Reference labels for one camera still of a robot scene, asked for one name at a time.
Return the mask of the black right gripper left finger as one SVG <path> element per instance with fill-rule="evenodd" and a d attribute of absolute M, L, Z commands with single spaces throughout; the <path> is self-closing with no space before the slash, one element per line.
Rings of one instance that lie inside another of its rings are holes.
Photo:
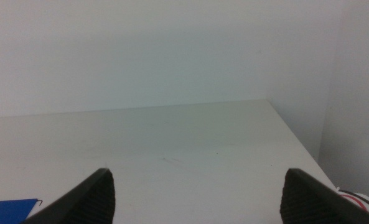
<path fill-rule="evenodd" d="M 112 224 L 114 213 L 114 178 L 109 169 L 102 168 L 24 223 Z"/>

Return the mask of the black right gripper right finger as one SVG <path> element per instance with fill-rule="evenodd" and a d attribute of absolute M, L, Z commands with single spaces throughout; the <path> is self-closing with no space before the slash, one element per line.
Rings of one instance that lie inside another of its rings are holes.
<path fill-rule="evenodd" d="M 331 189 L 301 169 L 286 172 L 280 215 L 283 223 L 369 223 L 369 197 Z"/>

